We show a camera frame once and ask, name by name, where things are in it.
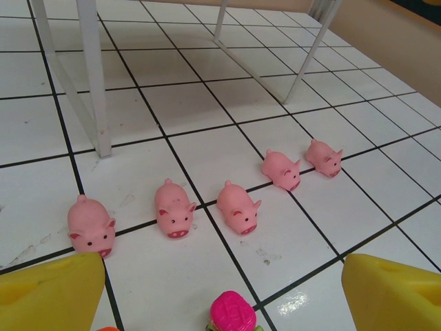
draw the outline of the rubber toy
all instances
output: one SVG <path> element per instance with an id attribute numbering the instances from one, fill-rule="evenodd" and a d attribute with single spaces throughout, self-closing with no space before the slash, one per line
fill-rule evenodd
<path id="1" fill-rule="evenodd" d="M 263 331 L 257 316 L 239 293 L 227 291 L 217 298 L 210 308 L 211 323 L 205 331 Z"/>
<path id="2" fill-rule="evenodd" d="M 334 152 L 326 143 L 312 139 L 305 158 L 316 171 L 332 178 L 342 170 L 342 155 L 343 150 Z"/>
<path id="3" fill-rule="evenodd" d="M 68 236 L 77 252 L 98 252 L 104 259 L 112 251 L 115 223 L 101 203 L 80 194 L 68 213 Z"/>
<path id="4" fill-rule="evenodd" d="M 280 152 L 267 150 L 262 173 L 268 176 L 275 186 L 292 191 L 300 185 L 300 162 L 301 160 L 298 160 L 294 163 Z"/>
<path id="5" fill-rule="evenodd" d="M 257 228 L 257 209 L 261 203 L 261 200 L 254 203 L 244 188 L 226 181 L 218 195 L 217 206 L 226 224 L 238 234 L 244 235 Z"/>
<path id="6" fill-rule="evenodd" d="M 172 239 L 183 238 L 193 223 L 196 203 L 190 203 L 187 193 L 178 184 L 166 179 L 154 196 L 159 228 Z"/>

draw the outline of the tiled surface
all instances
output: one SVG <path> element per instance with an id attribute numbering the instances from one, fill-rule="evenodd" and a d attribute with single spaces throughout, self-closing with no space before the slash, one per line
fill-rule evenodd
<path id="1" fill-rule="evenodd" d="M 45 4 L 57 50 L 70 51 L 60 59 L 90 106 L 78 21 L 62 20 L 78 18 L 75 2 Z M 265 331 L 355 330 L 334 249 L 440 271 L 439 107 L 331 32 L 282 106 L 212 43 L 218 8 L 99 0 L 98 11 L 110 33 L 100 25 L 116 145 L 101 160 L 66 96 L 52 96 L 26 1 L 0 0 L 9 17 L 0 18 L 0 273 L 70 247 L 66 214 L 82 189 L 123 230 L 105 260 L 114 297 L 103 293 L 93 330 L 203 330 L 225 290 L 264 301 Z M 223 42 L 283 96 L 320 27 L 306 14 L 240 8 L 228 8 L 225 23 Z M 344 150 L 336 178 L 305 161 L 310 135 Z M 301 160 L 295 199 L 261 174 L 267 149 Z M 152 222 L 168 177 L 207 203 L 180 241 Z M 246 237 L 215 205 L 228 179 L 263 201 Z"/>

